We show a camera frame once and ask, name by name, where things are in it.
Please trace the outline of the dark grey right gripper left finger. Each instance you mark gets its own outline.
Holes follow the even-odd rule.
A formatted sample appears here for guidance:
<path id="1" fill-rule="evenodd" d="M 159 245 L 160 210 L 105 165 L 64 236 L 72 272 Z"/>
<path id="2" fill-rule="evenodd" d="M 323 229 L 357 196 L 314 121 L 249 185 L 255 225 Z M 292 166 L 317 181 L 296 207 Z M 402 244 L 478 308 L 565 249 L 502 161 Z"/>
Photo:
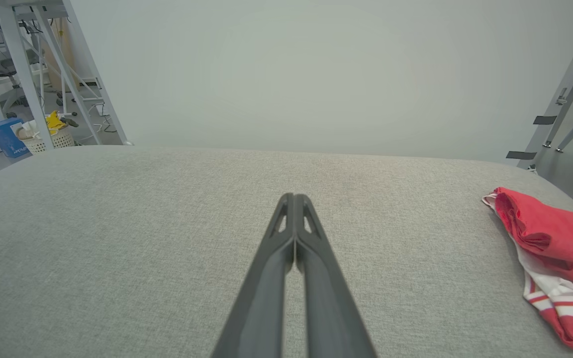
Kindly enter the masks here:
<path id="1" fill-rule="evenodd" d="M 269 221 L 212 358 L 280 358 L 285 277 L 294 257 L 295 195 L 285 193 Z"/>

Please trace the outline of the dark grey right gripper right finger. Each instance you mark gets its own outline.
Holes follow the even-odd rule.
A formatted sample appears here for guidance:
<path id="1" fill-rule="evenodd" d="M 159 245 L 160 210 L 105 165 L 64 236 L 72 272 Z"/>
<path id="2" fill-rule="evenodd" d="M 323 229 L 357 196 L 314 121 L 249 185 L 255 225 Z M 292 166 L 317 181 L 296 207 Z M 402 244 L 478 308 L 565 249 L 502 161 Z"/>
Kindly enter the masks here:
<path id="1" fill-rule="evenodd" d="M 295 199 L 296 265 L 304 277 L 310 358 L 375 358 L 376 349 L 311 199 Z"/>

